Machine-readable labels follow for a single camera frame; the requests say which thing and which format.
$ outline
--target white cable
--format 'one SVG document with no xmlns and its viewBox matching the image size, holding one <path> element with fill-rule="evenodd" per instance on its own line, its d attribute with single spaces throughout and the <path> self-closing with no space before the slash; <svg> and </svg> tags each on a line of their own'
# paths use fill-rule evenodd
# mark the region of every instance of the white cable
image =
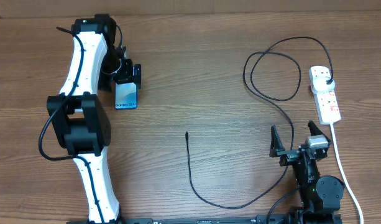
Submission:
<svg viewBox="0 0 381 224">
<path fill-rule="evenodd" d="M 347 191 L 351 195 L 351 197 L 353 199 L 353 202 L 354 202 L 354 204 L 357 207 L 357 211 L 359 212 L 360 224 L 364 224 L 364 218 L 363 218 L 362 208 L 360 207 L 360 205 L 359 205 L 359 203 L 358 203 L 358 201 L 356 199 L 356 196 L 353 194 L 353 191 L 352 191 L 351 187 L 349 186 L 349 183 L 347 182 L 347 179 L 346 179 L 346 176 L 345 176 L 345 173 L 344 173 L 344 169 L 342 168 L 341 160 L 339 159 L 338 146 L 337 146 L 337 140 L 335 138 L 335 131 L 334 131 L 334 125 L 333 125 L 333 123 L 330 123 L 329 127 L 331 128 L 331 134 L 333 135 L 334 151 L 335 151 L 335 157 L 337 158 L 337 163 L 338 163 L 339 171 L 341 172 L 342 178 L 344 179 L 344 183 L 345 183 L 345 186 L 347 188 Z"/>
</svg>

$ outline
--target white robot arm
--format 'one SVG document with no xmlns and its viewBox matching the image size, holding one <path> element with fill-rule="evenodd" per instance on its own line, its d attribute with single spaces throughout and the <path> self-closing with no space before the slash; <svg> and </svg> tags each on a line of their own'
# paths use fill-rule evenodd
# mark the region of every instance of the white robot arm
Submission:
<svg viewBox="0 0 381 224">
<path fill-rule="evenodd" d="M 111 127 L 98 99 L 98 89 L 111 90 L 113 80 L 118 85 L 129 83 L 140 88 L 140 65 L 132 66 L 132 61 L 124 57 L 125 50 L 113 46 L 116 22 L 107 14 L 77 19 L 70 33 L 74 40 L 70 71 L 60 94 L 48 98 L 48 113 L 59 144 L 67 148 L 66 158 L 74 160 L 83 179 L 90 208 L 85 223 L 122 223 L 107 161 Z M 75 112 L 82 112 L 84 118 L 67 116 Z M 40 151 L 45 158 L 53 159 L 45 155 L 42 147 Z"/>
</svg>

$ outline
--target wood grain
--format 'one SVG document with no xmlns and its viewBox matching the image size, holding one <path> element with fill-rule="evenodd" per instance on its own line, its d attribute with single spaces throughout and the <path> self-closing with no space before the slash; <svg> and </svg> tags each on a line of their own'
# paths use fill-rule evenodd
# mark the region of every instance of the wood grain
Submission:
<svg viewBox="0 0 381 224">
<path fill-rule="evenodd" d="M 381 10 L 381 0 L 0 0 L 1 18 Z"/>
<path fill-rule="evenodd" d="M 205 199 L 235 206 L 270 187 L 283 172 L 278 159 L 268 155 L 270 127 L 277 125 L 288 149 L 290 126 L 275 108 L 246 91 L 242 69 L 252 52 L 307 35 L 331 54 L 344 170 L 366 223 L 381 223 L 381 12 L 114 18 L 130 58 L 143 69 L 138 109 L 116 111 L 114 95 L 99 93 L 112 123 L 109 167 L 125 217 L 253 217 L 291 191 L 295 182 L 289 170 L 271 193 L 244 209 L 203 203 L 189 185 L 184 135 L 189 131 L 193 180 Z M 65 81 L 73 50 L 71 37 L 55 26 L 70 27 L 74 20 L 0 19 L 0 223 L 64 223 L 88 216 L 74 163 L 47 161 L 37 150 L 47 119 L 45 102 Z M 278 103 L 294 122 L 297 146 L 309 135 L 307 122 L 318 121 L 308 69 L 328 61 L 309 40 L 274 50 L 294 57 L 303 72 L 296 97 Z M 296 66 L 273 55 L 255 72 L 256 85 L 274 97 L 291 95 L 297 80 Z M 320 128 L 329 134 L 327 126 Z M 44 148 L 51 156 L 66 153 L 52 129 Z M 340 177 L 332 149 L 318 165 L 322 175 Z M 277 212 L 292 205 L 299 205 L 298 196 Z M 344 223 L 357 223 L 348 194 L 341 205 Z"/>
</svg>

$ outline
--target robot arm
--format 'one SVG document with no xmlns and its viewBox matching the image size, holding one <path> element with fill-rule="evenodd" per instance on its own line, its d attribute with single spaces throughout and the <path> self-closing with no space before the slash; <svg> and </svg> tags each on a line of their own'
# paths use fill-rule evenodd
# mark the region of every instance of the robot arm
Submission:
<svg viewBox="0 0 381 224">
<path fill-rule="evenodd" d="M 77 19 L 71 32 L 84 48 L 80 76 L 73 94 L 68 96 L 81 60 L 81 46 L 74 37 L 69 74 L 60 94 L 48 97 L 48 113 L 51 116 L 56 112 L 52 124 L 59 145 L 73 156 L 80 171 L 90 208 L 86 223 L 121 223 L 120 205 L 112 189 L 107 161 L 111 126 L 98 99 L 98 89 L 111 91 L 113 80 L 117 85 L 131 83 L 140 88 L 140 65 L 132 66 L 121 46 L 118 49 L 113 46 L 116 22 L 107 14 Z M 76 112 L 82 112 L 84 118 L 68 117 Z"/>
<path fill-rule="evenodd" d="M 298 150 L 286 151 L 278 136 L 275 126 L 272 126 L 272 143 L 270 157 L 279 157 L 280 166 L 292 166 L 296 184 L 300 192 L 302 207 L 292 208 L 286 215 L 258 215 L 255 219 L 259 224 L 283 222 L 287 224 L 341 224 L 341 216 L 335 215 L 341 207 L 344 195 L 344 183 L 336 177 L 320 176 L 317 161 L 327 157 L 331 140 L 322 133 L 314 122 L 308 123 L 311 136 Z"/>
</svg>

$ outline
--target power cord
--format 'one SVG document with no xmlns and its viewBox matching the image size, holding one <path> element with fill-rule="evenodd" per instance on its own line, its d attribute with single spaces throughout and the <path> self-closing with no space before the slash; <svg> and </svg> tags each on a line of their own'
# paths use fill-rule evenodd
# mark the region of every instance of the power cord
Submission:
<svg viewBox="0 0 381 224">
<path fill-rule="evenodd" d="M 74 155 L 74 156 L 62 156 L 62 157 L 50 157 L 50 156 L 46 155 L 46 153 L 44 153 L 44 150 L 42 149 L 42 139 L 44 138 L 45 132 L 47 131 L 47 128 L 48 128 L 49 124 L 52 122 L 52 119 L 56 115 L 57 111 L 60 110 L 63 106 L 65 106 L 67 101 L 73 95 L 73 93 L 74 93 L 74 91 L 75 91 L 75 89 L 77 87 L 78 79 L 80 78 L 81 69 L 83 67 L 83 62 L 84 62 L 84 51 L 85 51 L 85 49 L 84 49 L 83 43 L 80 40 L 80 38 L 76 34 L 74 34 L 73 32 L 71 32 L 69 30 L 66 30 L 64 28 L 56 27 L 56 29 L 58 29 L 58 30 L 60 30 L 62 32 L 66 32 L 68 34 L 71 34 L 78 41 L 78 43 L 80 44 L 80 47 L 81 47 L 81 57 L 80 57 L 80 64 L 78 66 L 76 78 L 75 78 L 75 80 L 73 82 L 73 87 L 71 88 L 70 92 L 67 94 L 66 98 L 62 101 L 61 105 L 51 114 L 51 116 L 48 118 L 47 122 L 45 122 L 45 125 L 42 128 L 42 130 L 41 130 L 40 137 L 39 137 L 39 151 L 40 151 L 40 154 L 44 158 L 46 158 L 46 159 L 48 159 L 50 161 L 63 161 L 63 160 L 67 160 L 67 159 L 80 159 L 80 160 L 82 160 L 84 162 L 84 165 L 86 166 L 86 168 L 88 170 L 88 174 L 90 175 L 90 182 L 91 182 L 92 194 L 93 194 L 93 197 L 94 197 L 95 205 L 98 208 L 99 216 L 101 218 L 102 223 L 104 224 L 103 214 L 102 214 L 102 210 L 101 210 L 101 207 L 100 207 L 100 204 L 99 204 L 99 200 L 98 200 L 98 198 L 96 196 L 95 186 L 94 186 L 93 177 L 92 177 L 92 173 L 91 173 L 91 168 L 90 168 L 89 162 L 85 158 L 83 158 L 81 156 L 78 156 L 78 155 Z"/>
<path fill-rule="evenodd" d="M 265 194 L 269 193 L 270 190 L 272 190 L 274 187 L 276 187 L 276 185 L 283 179 L 288 167 L 285 168 L 282 176 L 278 179 L 278 181 L 276 181 L 275 184 L 273 184 L 269 189 L 267 189 L 264 193 L 260 194 L 258 197 L 256 197 L 255 199 L 251 200 L 250 202 L 246 203 L 246 204 L 243 204 L 243 205 L 240 205 L 240 206 L 237 206 L 237 207 L 227 207 L 227 206 L 222 206 L 222 205 L 217 205 L 215 203 L 212 203 L 212 202 L 209 202 L 207 200 L 205 200 L 202 196 L 200 196 L 195 187 L 193 186 L 193 182 L 191 181 L 191 169 L 190 169 L 190 154 L 189 154 L 189 133 L 186 132 L 185 134 L 185 137 L 186 137 L 186 148 L 187 148 L 187 151 L 188 151 L 188 167 L 189 167 L 189 181 L 190 181 L 190 186 L 191 186 L 191 189 L 193 190 L 193 192 L 195 193 L 195 195 L 200 199 L 202 200 L 203 202 L 207 203 L 207 204 L 210 204 L 212 206 L 215 206 L 215 207 L 218 207 L 218 208 L 224 208 L 224 209 L 240 209 L 240 208 L 244 208 L 252 203 L 254 203 L 256 200 L 260 199 L 261 197 L 263 197 Z"/>
<path fill-rule="evenodd" d="M 120 43 L 118 43 L 118 48 L 122 47 L 122 31 L 119 25 L 116 24 L 116 27 L 120 31 Z"/>
<path fill-rule="evenodd" d="M 323 45 L 323 43 L 321 43 L 319 40 L 315 39 L 315 38 L 312 38 L 312 37 L 291 37 L 291 38 L 287 38 L 287 39 L 283 39 L 283 40 L 280 40 L 276 43 L 274 43 L 272 46 L 270 46 L 266 51 L 264 52 L 255 52 L 255 53 L 252 53 L 248 59 L 246 60 L 246 63 L 244 64 L 244 69 L 243 69 L 243 73 L 242 73 L 242 78 L 243 78 L 243 82 L 244 82 L 244 85 L 246 86 L 246 88 L 255 96 L 257 96 L 258 98 L 274 105 L 280 112 L 282 112 L 282 114 L 284 115 L 284 117 L 286 117 L 287 121 L 290 123 L 290 126 L 291 126 L 291 145 L 290 145 L 290 150 L 293 149 L 293 143 L 294 143 L 294 135 L 295 135 L 295 131 L 294 131 L 294 125 L 292 123 L 292 120 L 290 119 L 290 117 L 286 114 L 286 112 L 284 112 L 284 110 L 281 109 L 281 107 L 279 107 L 279 105 L 275 104 L 273 101 L 288 101 L 290 99 L 292 99 L 297 93 L 298 93 L 298 90 L 300 88 L 300 85 L 301 85 L 301 68 L 300 68 L 300 65 L 298 64 L 298 62 L 292 58 L 291 56 L 289 55 L 286 55 L 286 54 L 283 54 L 283 53 L 280 53 L 280 52 L 271 52 L 270 49 L 272 49 L 274 46 L 276 46 L 277 44 L 281 43 L 281 42 L 284 42 L 284 41 L 287 41 L 287 40 L 292 40 L 292 39 L 310 39 L 310 40 L 314 40 L 316 41 L 317 43 L 319 43 L 322 48 L 324 49 L 324 51 L 326 52 L 326 55 L 327 55 L 327 58 L 328 58 L 328 61 L 329 61 L 329 64 L 330 64 L 330 67 L 331 67 L 331 79 L 327 81 L 327 84 L 330 84 L 332 81 L 333 81 L 333 77 L 334 77 L 334 70 L 333 70 L 333 64 L 331 62 L 331 58 L 328 54 L 328 51 L 326 49 L 326 47 Z M 253 89 L 257 92 L 254 92 L 251 90 L 250 86 L 247 84 L 246 82 L 246 68 L 247 68 L 247 64 L 248 64 L 248 61 L 251 59 L 252 56 L 254 55 L 257 55 L 257 54 L 261 54 L 261 56 L 258 58 L 258 60 L 256 61 L 256 63 L 254 64 L 254 66 L 252 67 L 252 70 L 251 70 L 251 73 L 250 73 L 250 82 L 252 84 L 252 87 Z M 298 85 L 296 87 L 296 90 L 294 92 L 294 94 L 292 94 L 292 96 L 288 97 L 288 98 L 285 98 L 285 99 L 278 99 L 278 98 L 273 98 L 273 97 L 270 97 L 270 96 L 267 96 L 265 94 L 263 94 L 260 90 L 258 90 L 258 88 L 254 85 L 254 81 L 252 79 L 252 75 L 254 73 L 254 70 L 255 70 L 255 67 L 257 66 L 258 62 L 260 61 L 260 59 L 265 56 L 266 54 L 274 54 L 274 55 L 280 55 L 280 56 L 283 56 L 283 57 L 286 57 L 290 60 L 292 60 L 296 66 L 298 67 L 298 71 L 299 71 L 299 74 L 300 74 L 300 77 L 299 77 L 299 81 L 298 81 Z M 267 189 L 264 193 L 260 194 L 258 197 L 256 197 L 255 199 L 251 200 L 249 203 L 246 203 L 246 204 L 243 204 L 243 205 L 240 205 L 240 206 L 237 206 L 237 207 L 226 207 L 226 206 L 222 206 L 222 205 L 217 205 L 215 203 L 212 203 L 212 202 L 209 202 L 207 200 L 205 200 L 202 196 L 200 196 L 196 189 L 194 188 L 193 186 L 193 181 L 191 179 L 191 166 L 190 166 L 190 153 L 189 153 L 189 134 L 188 132 L 186 132 L 185 134 L 185 137 L 186 137 L 186 147 L 187 147 L 187 153 L 188 153 L 188 168 L 189 168 L 189 181 L 190 181 L 190 186 L 191 186 L 191 189 L 193 190 L 193 192 L 195 193 L 195 195 L 200 199 L 202 200 L 203 202 L 205 203 L 208 203 L 212 206 L 215 206 L 215 207 L 219 207 L 219 208 L 225 208 L 225 209 L 240 209 L 240 208 L 244 208 L 252 203 L 254 203 L 256 200 L 258 200 L 259 198 L 263 197 L 265 194 L 269 193 L 274 187 L 276 187 L 276 185 L 283 179 L 284 175 L 286 174 L 287 172 L 287 169 L 288 167 L 286 167 L 283 171 L 283 174 L 282 176 L 276 181 L 276 183 L 274 183 L 269 189 Z"/>
<path fill-rule="evenodd" d="M 354 204 L 356 205 L 357 211 L 359 212 L 360 224 L 364 224 L 364 218 L 363 218 L 363 211 L 362 211 L 362 208 L 360 207 L 359 202 L 358 202 L 357 199 L 356 199 L 356 196 L 353 194 L 353 191 L 352 191 L 351 187 L 349 186 L 349 183 L 347 182 L 347 179 L 346 179 L 346 176 L 345 176 L 344 169 L 342 168 L 341 160 L 340 160 L 340 158 L 339 158 L 339 153 L 338 153 L 337 139 L 336 139 L 336 137 L 335 137 L 334 124 L 333 124 L 333 123 L 330 123 L 330 124 L 329 124 L 329 127 L 330 127 L 330 129 L 331 129 L 331 134 L 332 134 L 332 136 L 333 136 L 333 143 L 334 143 L 335 157 L 336 157 L 336 159 L 337 159 L 337 163 L 338 163 L 339 171 L 341 172 L 342 178 L 344 179 L 344 183 L 345 183 L 345 186 L 346 186 L 346 188 L 347 188 L 347 191 L 348 191 L 349 194 L 351 195 L 351 197 L 352 197 L 352 199 L 353 199 L 353 202 L 354 202 Z"/>
</svg>

